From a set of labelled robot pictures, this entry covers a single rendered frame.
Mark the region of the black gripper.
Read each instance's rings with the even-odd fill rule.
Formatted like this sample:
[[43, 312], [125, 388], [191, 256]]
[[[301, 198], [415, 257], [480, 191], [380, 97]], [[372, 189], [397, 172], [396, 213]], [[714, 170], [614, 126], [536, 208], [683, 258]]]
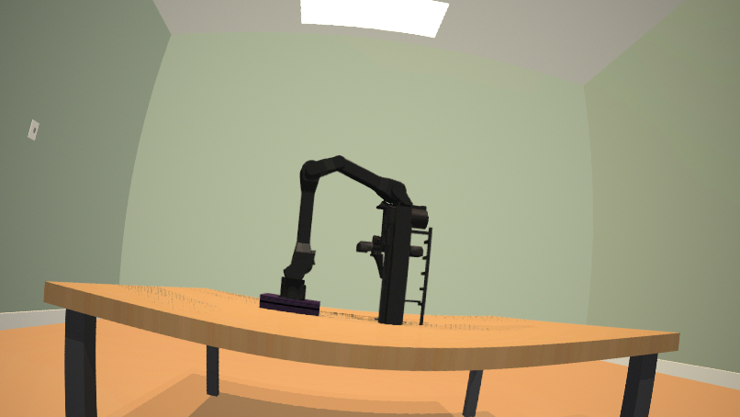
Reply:
[[[382, 231], [381, 231], [381, 243], [380, 245], [373, 245], [372, 242], [362, 242], [360, 241], [356, 245], [356, 252], [357, 253], [368, 253], [371, 251], [371, 254], [377, 264], [378, 272], [380, 275], [380, 278], [383, 277], [383, 262], [384, 262], [384, 255], [382, 253], [385, 252], [386, 246], [386, 235], [387, 235], [387, 225], [382, 224]], [[423, 256], [423, 248], [421, 246], [415, 246], [411, 245], [409, 247], [409, 256], [410, 257], [422, 257]]]

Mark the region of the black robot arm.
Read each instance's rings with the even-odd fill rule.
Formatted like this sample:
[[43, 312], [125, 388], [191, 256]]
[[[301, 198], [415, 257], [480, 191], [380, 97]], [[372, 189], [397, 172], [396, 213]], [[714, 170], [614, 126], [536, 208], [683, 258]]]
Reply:
[[[363, 168], [362, 166], [344, 159], [341, 155], [306, 161], [300, 170], [301, 204], [297, 229], [296, 249], [293, 253], [291, 265], [285, 268], [285, 276], [281, 276], [279, 298], [305, 300], [306, 285], [302, 280], [315, 265], [315, 252], [310, 250], [310, 233], [313, 215], [314, 197], [319, 180], [324, 175], [338, 171], [353, 180], [373, 189], [384, 200], [377, 209], [383, 210], [382, 224], [395, 220], [396, 206], [412, 207], [411, 224], [414, 229], [425, 230], [429, 217], [426, 206], [415, 206], [407, 194], [406, 186], [397, 180], [382, 177]], [[390, 203], [390, 204], [388, 204]]]

